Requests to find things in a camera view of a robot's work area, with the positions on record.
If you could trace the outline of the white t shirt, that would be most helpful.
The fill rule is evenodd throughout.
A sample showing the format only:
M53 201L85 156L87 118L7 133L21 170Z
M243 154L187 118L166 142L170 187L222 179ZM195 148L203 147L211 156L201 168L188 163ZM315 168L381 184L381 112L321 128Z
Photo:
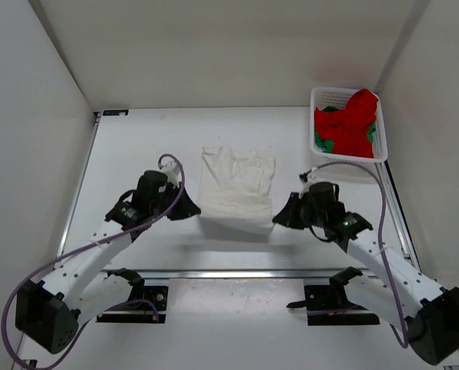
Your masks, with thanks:
M255 150L205 146L198 207L203 220L249 234L269 235L274 228L270 190L276 160Z

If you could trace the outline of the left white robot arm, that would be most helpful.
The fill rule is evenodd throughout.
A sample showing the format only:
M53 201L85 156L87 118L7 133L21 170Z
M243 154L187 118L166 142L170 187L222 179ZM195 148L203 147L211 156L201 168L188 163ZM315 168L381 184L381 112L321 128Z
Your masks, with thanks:
M155 220L185 220L200 212L174 162L145 171L137 187L105 215L90 249L67 257L39 282L26 281L18 289L16 328L55 355L72 342L81 325L112 306L139 307L145 297L141 276L124 267L107 274L102 270Z

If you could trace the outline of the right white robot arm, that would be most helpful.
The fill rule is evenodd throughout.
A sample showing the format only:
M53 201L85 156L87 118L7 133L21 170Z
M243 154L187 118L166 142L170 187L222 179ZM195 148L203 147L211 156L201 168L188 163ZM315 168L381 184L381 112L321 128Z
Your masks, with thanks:
M338 245L375 274L371 279L355 267L335 274L328 288L333 305L359 305L405 331L408 346L429 365L459 350L459 288L443 287L386 246L370 222L346 210L338 185L318 182L292 192L273 222L322 229L323 242Z

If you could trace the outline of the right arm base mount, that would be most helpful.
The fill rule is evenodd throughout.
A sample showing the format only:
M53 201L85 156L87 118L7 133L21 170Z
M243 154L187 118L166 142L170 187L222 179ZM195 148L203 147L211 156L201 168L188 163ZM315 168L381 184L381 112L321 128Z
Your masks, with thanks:
M308 326L378 325L380 319L363 306L347 299L345 287L364 274L355 267L346 267L322 283L305 283L304 299L286 305L288 310L305 308Z

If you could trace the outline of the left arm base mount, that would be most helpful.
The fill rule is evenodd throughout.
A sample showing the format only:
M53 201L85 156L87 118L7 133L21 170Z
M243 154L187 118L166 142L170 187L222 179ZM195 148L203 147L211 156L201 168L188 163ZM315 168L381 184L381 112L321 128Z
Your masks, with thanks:
M110 276L128 281L130 293L125 303L97 315L98 323L157 325L166 322L168 285L148 285L140 274L125 268L108 271L107 277Z

